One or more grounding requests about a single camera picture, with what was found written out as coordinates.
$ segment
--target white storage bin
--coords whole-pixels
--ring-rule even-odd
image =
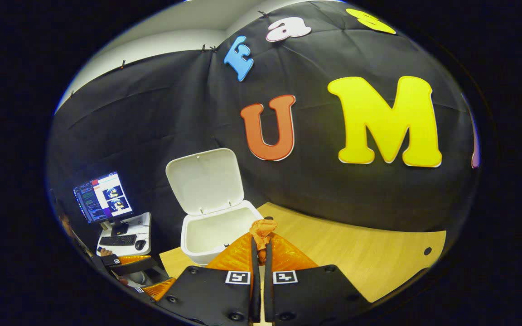
[[[244,200],[235,153],[216,149],[170,161],[170,187],[187,213],[180,248],[200,266],[206,266],[263,217]]]

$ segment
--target keyboard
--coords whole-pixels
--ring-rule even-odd
[[[136,235],[120,235],[117,237],[101,237],[101,245],[134,245]]]

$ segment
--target open lid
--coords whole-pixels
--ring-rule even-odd
[[[174,159],[166,177],[180,206],[189,215],[203,215],[240,204],[243,184],[235,153],[216,149]]]

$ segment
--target monitor screen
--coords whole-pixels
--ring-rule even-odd
[[[118,173],[110,173],[74,188],[74,196],[88,223],[99,223],[132,213]]]

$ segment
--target yellow letter m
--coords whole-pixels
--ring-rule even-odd
[[[408,130],[410,142],[402,153],[406,165],[435,168],[442,162],[435,110],[430,99],[432,88],[425,80],[411,76],[400,78],[394,107],[360,77],[332,81],[328,91],[342,102],[346,124],[346,147],[339,151],[340,161],[357,164],[373,161],[374,152],[368,148],[366,137],[368,128],[386,163],[394,161]]]

